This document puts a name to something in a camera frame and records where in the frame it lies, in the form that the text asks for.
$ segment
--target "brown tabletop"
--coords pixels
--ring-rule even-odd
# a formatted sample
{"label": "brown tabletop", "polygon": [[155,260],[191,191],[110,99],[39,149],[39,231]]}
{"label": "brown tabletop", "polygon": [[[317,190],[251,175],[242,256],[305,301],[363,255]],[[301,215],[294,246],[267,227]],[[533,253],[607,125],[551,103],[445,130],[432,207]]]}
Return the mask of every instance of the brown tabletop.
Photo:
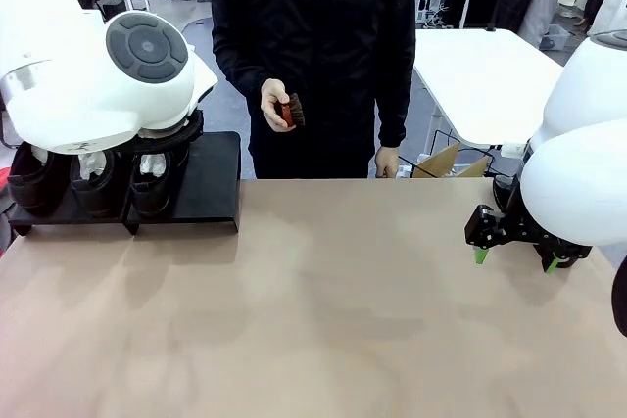
{"label": "brown tabletop", "polygon": [[251,181],[239,235],[35,228],[0,260],[0,417],[616,418],[594,251],[474,264],[489,181]]}

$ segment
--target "gray circular joint cap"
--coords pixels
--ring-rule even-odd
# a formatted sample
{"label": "gray circular joint cap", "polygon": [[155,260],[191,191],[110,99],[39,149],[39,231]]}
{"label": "gray circular joint cap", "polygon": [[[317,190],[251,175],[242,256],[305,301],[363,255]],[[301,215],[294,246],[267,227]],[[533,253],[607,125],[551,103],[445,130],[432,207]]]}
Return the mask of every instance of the gray circular joint cap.
{"label": "gray circular joint cap", "polygon": [[107,51],[116,66],[140,82],[165,83],[176,78],[189,60],[180,33],[145,13],[124,15],[107,31]]}
{"label": "gray circular joint cap", "polygon": [[602,46],[627,51],[627,29],[595,34],[591,39]]}

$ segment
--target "mannequin hand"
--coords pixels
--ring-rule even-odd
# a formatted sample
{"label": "mannequin hand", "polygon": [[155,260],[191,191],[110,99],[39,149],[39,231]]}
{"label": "mannequin hand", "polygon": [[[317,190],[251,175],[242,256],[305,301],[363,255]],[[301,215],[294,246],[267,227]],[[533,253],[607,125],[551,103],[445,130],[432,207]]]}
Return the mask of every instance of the mannequin hand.
{"label": "mannequin hand", "polygon": [[399,148],[381,147],[374,158],[377,178],[396,178],[399,172]]}
{"label": "mannequin hand", "polygon": [[269,78],[262,85],[262,112],[268,126],[274,132],[289,132],[294,127],[287,127],[287,122],[276,113],[274,105],[279,103],[289,103],[290,97],[285,93],[285,85],[280,80]]}

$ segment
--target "brush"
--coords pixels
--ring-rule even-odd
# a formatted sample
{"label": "brush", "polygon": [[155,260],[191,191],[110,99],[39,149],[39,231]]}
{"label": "brush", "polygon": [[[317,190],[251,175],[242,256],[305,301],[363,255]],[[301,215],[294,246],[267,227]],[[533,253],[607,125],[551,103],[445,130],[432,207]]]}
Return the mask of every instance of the brush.
{"label": "brush", "polygon": [[277,103],[276,112],[285,120],[287,127],[305,125],[303,105],[301,105],[301,101],[296,93],[290,95],[288,103]]}

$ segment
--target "gray pants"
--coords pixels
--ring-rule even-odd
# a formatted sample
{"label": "gray pants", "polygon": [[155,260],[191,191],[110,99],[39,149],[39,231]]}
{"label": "gray pants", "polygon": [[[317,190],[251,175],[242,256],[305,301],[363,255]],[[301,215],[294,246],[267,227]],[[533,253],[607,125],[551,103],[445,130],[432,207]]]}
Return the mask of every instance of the gray pants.
{"label": "gray pants", "polygon": [[542,37],[549,30],[549,25],[557,12],[559,0],[531,0],[518,36],[534,48],[540,47]]}

